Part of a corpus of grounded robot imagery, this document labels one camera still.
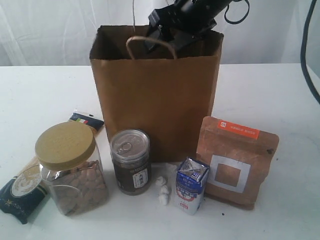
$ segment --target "plastic jar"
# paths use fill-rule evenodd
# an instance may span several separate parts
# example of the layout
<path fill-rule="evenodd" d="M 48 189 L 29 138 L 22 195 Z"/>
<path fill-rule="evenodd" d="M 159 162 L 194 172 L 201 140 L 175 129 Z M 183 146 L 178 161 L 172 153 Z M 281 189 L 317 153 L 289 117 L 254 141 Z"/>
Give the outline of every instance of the plastic jar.
<path fill-rule="evenodd" d="M 112 138 L 110 152 L 120 190 L 127 195 L 145 192 L 151 182 L 148 136 L 137 129 L 121 131 Z"/>
<path fill-rule="evenodd" d="M 40 174 L 64 215 L 93 209 L 107 200 L 99 149 L 91 129 L 64 122 L 46 130 L 35 144 Z"/>

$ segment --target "blue and white carton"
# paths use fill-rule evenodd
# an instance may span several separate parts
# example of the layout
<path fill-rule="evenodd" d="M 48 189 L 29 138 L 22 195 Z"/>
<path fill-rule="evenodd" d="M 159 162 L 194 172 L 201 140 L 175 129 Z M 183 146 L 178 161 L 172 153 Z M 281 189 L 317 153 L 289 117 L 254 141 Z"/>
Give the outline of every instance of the blue and white carton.
<path fill-rule="evenodd" d="M 174 204 L 194 215 L 204 199 L 209 166 L 187 158 L 177 169 Z"/>

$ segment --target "white curtain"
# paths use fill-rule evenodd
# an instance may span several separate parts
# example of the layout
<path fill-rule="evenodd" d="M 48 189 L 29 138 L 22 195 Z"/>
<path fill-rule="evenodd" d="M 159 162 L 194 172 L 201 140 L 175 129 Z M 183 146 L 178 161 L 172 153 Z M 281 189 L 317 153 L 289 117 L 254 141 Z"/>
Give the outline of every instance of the white curtain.
<path fill-rule="evenodd" d="M 239 25 L 216 18 L 225 35 L 222 64 L 299 63 L 303 25 L 311 0 L 249 0 Z M 135 0 L 137 25 L 148 24 L 166 0 Z M 232 2 L 228 17 L 240 19 L 244 1 Z M 100 25 L 132 25 L 132 0 L 0 0 L 0 66 L 89 65 Z M 308 64 L 320 76 L 320 3 L 310 27 Z"/>

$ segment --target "can lid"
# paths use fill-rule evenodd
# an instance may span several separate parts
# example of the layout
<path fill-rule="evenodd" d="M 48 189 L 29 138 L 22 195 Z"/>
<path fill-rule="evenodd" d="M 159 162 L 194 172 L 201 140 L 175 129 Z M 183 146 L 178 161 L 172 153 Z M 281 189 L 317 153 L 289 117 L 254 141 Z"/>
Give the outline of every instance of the can lid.
<path fill-rule="evenodd" d="M 133 164 L 149 153 L 149 137 L 137 129 L 117 133 L 111 140 L 112 159 L 123 164 Z"/>
<path fill-rule="evenodd" d="M 86 161 L 96 148 L 91 129 L 80 122 L 70 121 L 50 127 L 35 143 L 35 154 L 46 168 L 69 170 Z"/>

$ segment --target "orange label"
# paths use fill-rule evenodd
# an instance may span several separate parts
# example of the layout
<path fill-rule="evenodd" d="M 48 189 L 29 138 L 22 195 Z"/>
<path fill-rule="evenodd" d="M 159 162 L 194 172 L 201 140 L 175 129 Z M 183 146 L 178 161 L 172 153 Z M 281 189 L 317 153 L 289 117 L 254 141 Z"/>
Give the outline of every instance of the orange label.
<path fill-rule="evenodd" d="M 222 130 L 226 130 L 228 132 L 232 132 L 235 134 L 239 134 L 248 138 L 258 139 L 260 130 L 250 128 L 247 126 L 241 126 L 232 122 L 220 120 L 218 122 L 218 128 Z"/>

